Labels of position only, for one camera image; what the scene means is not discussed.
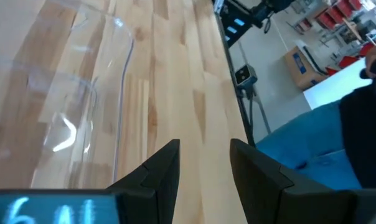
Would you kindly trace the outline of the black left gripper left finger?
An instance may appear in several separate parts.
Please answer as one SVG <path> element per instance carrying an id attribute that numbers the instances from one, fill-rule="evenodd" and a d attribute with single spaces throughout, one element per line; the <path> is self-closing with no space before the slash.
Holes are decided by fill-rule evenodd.
<path id="1" fill-rule="evenodd" d="M 120 224 L 172 224 L 180 177 L 180 140 L 173 139 L 108 187 Z"/>

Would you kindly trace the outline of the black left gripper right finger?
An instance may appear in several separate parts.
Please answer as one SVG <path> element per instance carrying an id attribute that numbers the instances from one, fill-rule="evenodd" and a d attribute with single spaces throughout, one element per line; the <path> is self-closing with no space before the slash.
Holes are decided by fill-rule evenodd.
<path id="1" fill-rule="evenodd" d="M 230 163 L 248 224 L 275 224 L 281 192 L 293 186 L 281 164 L 239 139 L 230 141 Z"/>

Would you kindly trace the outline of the clear plastic basket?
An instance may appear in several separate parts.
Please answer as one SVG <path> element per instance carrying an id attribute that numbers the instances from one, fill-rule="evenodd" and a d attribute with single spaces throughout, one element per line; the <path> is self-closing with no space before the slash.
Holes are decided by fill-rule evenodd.
<path id="1" fill-rule="evenodd" d="M 0 189 L 116 179 L 133 48 L 117 0 L 0 0 Z"/>

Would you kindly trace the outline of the person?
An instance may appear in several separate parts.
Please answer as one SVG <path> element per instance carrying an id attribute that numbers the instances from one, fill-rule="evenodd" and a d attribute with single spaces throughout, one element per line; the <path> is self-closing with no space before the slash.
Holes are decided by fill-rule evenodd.
<path id="1" fill-rule="evenodd" d="M 292 119 L 256 148 L 334 190 L 376 189 L 376 77 L 369 79 Z"/>

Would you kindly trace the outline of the white table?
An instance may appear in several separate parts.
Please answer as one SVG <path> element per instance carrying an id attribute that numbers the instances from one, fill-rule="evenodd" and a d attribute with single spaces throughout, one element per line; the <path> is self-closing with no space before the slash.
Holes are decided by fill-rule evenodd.
<path id="1" fill-rule="evenodd" d="M 365 68 L 364 58 L 305 90 L 303 94 L 309 107 L 313 110 L 341 99 L 356 88 L 369 85 L 371 80 L 361 79 L 359 76 L 363 68 Z"/>

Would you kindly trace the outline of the brown cardboard box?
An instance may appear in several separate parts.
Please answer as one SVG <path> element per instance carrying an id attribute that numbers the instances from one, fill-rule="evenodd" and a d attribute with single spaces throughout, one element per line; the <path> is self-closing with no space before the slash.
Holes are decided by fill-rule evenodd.
<path id="1" fill-rule="evenodd" d="M 301 90 L 307 90 L 328 77 L 313 67 L 306 52 L 298 46 L 286 53 L 283 58 L 291 78 Z"/>

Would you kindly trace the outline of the black equipment with blue lights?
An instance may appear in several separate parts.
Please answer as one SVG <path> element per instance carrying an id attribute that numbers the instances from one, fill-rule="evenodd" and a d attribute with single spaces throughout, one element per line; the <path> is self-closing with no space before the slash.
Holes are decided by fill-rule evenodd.
<path id="1" fill-rule="evenodd" d="M 257 6 L 247 8 L 239 0 L 212 0 L 214 12 L 219 15 L 228 47 L 231 47 L 251 27 L 271 27 L 271 16 L 284 11 L 295 0 L 260 0 Z"/>

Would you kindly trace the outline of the red storage bin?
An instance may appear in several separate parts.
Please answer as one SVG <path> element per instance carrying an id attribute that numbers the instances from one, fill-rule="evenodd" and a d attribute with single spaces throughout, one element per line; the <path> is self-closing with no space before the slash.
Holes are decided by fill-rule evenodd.
<path id="1" fill-rule="evenodd" d="M 326 11 L 316 16 L 316 22 L 324 29 L 333 29 L 336 25 L 334 19 Z"/>
<path id="2" fill-rule="evenodd" d="M 352 8 L 347 0 L 337 0 L 328 10 L 327 13 L 336 21 L 348 19 L 353 14 Z"/>

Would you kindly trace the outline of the black aluminium table frame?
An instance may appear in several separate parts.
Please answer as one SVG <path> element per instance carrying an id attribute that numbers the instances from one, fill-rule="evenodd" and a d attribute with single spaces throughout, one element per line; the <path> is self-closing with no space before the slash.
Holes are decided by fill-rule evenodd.
<path id="1" fill-rule="evenodd" d="M 249 111 L 246 111 L 245 105 L 243 103 L 243 99 L 248 98 L 249 101 L 250 101 L 249 105 L 251 106 L 253 104 L 254 87 L 252 86 L 251 88 L 246 89 L 246 90 L 240 90 L 240 89 L 237 88 L 237 82 L 236 82 L 236 79 L 235 79 L 235 72 L 236 71 L 234 70 L 234 66 L 233 66 L 233 63 L 232 63 L 232 57 L 231 57 L 230 51 L 229 51 L 230 47 L 228 47 L 227 42 L 225 40 L 224 29 L 223 29 L 220 17 L 216 13 L 215 13 L 215 17 L 216 17 L 217 25 L 219 27 L 219 32 L 220 32 L 220 35 L 221 35 L 221 38 L 222 38 L 223 47 L 224 47 L 224 51 L 225 51 L 225 54 L 226 54 L 228 67 L 229 67 L 229 70 L 230 70 L 230 76 L 232 78 L 235 94 L 236 94 L 236 97 L 237 97 L 238 107 L 239 107 L 239 110 L 240 110 L 243 126 L 244 126 L 244 129 L 245 129 L 245 134 L 247 136 L 247 140 L 248 140 L 249 145 L 254 146 L 255 142 L 254 142 L 254 138 L 253 138 L 253 109 L 249 108 Z"/>

